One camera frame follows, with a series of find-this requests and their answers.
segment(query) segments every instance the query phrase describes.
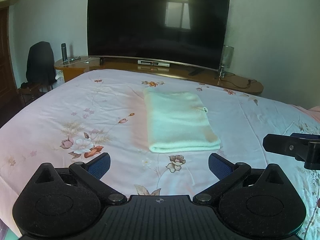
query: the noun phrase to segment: black jacket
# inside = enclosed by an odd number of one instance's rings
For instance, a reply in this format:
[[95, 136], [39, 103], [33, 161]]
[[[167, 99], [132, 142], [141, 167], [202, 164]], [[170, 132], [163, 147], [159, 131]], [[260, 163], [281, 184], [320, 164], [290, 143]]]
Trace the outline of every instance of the black jacket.
[[54, 57], [50, 43], [41, 41], [29, 50], [26, 78], [28, 82], [52, 85], [56, 82]]

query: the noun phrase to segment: crosshair logo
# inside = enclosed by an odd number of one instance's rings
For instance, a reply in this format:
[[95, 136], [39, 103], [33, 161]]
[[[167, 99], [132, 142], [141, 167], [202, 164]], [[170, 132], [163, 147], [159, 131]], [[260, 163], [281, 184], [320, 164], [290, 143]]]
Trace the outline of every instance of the crosshair logo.
[[163, 198], [157, 198], [156, 201], [161, 204], [163, 201], [165, 201]]

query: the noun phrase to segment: television stand leg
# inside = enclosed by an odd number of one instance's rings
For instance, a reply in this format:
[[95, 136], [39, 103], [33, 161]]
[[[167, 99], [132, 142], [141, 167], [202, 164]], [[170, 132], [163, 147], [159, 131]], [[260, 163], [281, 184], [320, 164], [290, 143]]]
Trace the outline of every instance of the television stand leg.
[[104, 63], [104, 57], [100, 57], [100, 62], [99, 62], [99, 66], [102, 66]]
[[194, 71], [191, 71], [188, 75], [189, 76], [195, 76], [195, 75], [201, 73], [202, 71], [204, 71], [203, 68], [196, 68]]

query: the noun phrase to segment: television screen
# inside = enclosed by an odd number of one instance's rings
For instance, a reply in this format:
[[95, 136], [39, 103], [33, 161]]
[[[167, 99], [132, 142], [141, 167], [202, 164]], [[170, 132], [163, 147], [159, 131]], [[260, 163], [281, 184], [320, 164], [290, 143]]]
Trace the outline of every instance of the television screen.
[[218, 69], [229, 0], [88, 0], [90, 57]]

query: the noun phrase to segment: wooden tv stand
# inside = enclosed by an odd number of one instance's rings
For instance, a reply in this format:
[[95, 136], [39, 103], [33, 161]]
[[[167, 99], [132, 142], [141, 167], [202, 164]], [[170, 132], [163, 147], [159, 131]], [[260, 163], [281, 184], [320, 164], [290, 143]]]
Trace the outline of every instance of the wooden tv stand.
[[88, 60], [88, 57], [81, 57], [81, 60], [74, 62], [72, 65], [63, 65], [62, 59], [60, 59], [54, 64], [54, 68], [63, 71], [65, 82], [91, 70], [118, 69], [190, 80], [252, 95], [259, 95], [263, 91], [263, 85], [260, 82], [252, 81], [249, 85], [248, 78], [228, 73], [225, 74], [224, 78], [219, 79], [218, 72], [208, 69], [205, 69], [195, 76], [189, 76], [188, 74], [193, 71], [194, 68], [175, 64], [170, 64], [169, 68], [161, 67], [166, 68], [165, 70], [158, 70], [156, 66], [138, 65], [136, 59], [107, 58], [101, 66], [99, 65], [99, 58], [90, 58], [89, 63], [85, 63], [86, 60]]

